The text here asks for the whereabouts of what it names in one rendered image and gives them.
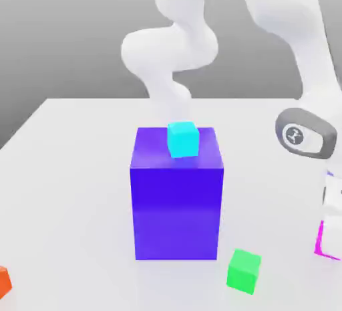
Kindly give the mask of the large purple box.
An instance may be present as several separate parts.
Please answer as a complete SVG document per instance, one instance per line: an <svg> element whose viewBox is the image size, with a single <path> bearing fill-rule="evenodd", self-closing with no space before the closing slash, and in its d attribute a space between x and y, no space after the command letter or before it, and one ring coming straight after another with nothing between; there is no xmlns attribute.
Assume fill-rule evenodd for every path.
<svg viewBox="0 0 342 311"><path fill-rule="evenodd" d="M130 164L137 260L215 260L224 165L213 128L199 154L173 159L165 128L139 128Z"/></svg>

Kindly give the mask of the small green cube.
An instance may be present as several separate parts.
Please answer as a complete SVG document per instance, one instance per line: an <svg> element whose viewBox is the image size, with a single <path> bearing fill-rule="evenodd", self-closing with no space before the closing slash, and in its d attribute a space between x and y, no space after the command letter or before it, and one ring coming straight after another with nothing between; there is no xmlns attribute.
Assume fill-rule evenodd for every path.
<svg viewBox="0 0 342 311"><path fill-rule="evenodd" d="M226 285L253 295L259 278L261 261L260 255L235 249L228 265Z"/></svg>

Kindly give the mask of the small cyan cube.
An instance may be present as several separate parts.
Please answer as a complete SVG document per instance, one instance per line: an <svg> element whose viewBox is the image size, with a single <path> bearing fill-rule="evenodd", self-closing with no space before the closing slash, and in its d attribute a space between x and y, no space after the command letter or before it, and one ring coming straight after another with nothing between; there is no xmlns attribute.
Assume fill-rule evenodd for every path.
<svg viewBox="0 0 342 311"><path fill-rule="evenodd" d="M193 122L172 122L167 127L167 145L173 159L197 157L199 131Z"/></svg>

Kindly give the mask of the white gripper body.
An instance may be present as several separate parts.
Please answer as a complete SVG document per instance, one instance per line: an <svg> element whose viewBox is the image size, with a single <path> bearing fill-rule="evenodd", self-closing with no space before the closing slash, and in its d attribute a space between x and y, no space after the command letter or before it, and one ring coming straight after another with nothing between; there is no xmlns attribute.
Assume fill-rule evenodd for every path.
<svg viewBox="0 0 342 311"><path fill-rule="evenodd" d="M342 217L342 178L325 177L323 190L322 220L329 217Z"/></svg>

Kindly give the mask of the small orange cube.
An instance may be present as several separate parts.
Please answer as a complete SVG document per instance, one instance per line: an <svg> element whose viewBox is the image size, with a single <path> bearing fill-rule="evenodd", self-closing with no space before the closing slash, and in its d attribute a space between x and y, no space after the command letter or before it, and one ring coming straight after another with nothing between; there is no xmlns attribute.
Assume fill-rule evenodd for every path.
<svg viewBox="0 0 342 311"><path fill-rule="evenodd" d="M11 278L6 267L0 266L0 299L12 289Z"/></svg>

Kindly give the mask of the small magenta cube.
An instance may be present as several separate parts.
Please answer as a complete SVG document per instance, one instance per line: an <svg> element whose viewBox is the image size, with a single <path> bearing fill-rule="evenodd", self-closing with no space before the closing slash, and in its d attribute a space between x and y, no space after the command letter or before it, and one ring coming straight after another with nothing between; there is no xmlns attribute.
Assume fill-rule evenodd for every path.
<svg viewBox="0 0 342 311"><path fill-rule="evenodd" d="M322 220L319 225L314 253L342 262L342 229L329 225L327 221Z"/></svg>

